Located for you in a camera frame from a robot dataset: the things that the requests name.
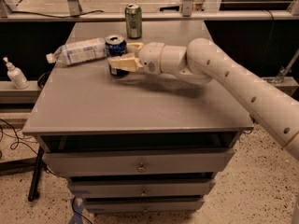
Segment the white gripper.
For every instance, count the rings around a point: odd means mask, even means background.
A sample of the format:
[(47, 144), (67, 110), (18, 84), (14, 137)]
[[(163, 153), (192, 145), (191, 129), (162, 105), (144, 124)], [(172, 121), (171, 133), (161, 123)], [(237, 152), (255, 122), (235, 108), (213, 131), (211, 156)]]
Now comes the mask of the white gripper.
[(150, 42), (146, 45), (140, 42), (128, 43), (126, 45), (129, 53), (138, 53), (139, 60), (136, 57), (114, 57), (109, 58), (108, 63), (115, 69), (128, 72), (136, 72), (143, 67), (145, 73), (150, 75), (160, 75), (161, 55), (164, 43)]

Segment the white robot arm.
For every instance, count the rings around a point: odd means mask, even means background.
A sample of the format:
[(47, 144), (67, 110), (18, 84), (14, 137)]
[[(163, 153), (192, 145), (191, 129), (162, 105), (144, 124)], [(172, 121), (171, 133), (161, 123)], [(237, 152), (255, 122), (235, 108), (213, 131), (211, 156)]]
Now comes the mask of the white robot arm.
[(218, 81), (299, 161), (299, 102), (230, 58), (213, 41), (196, 38), (188, 46), (131, 43), (129, 52), (110, 57), (115, 69), (172, 75), (192, 84)]

